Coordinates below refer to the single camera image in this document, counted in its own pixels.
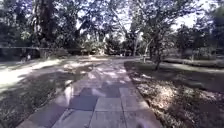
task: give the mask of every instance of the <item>dry grass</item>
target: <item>dry grass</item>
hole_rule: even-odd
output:
[[[168,128],[223,128],[223,73],[160,68],[126,62],[133,82]]]
[[[7,128],[15,128],[37,108],[62,92],[68,86],[68,81],[75,82],[81,79],[92,70],[92,67],[93,65],[89,64],[62,70],[55,66],[47,66],[20,76],[22,80],[0,93],[1,120]]]

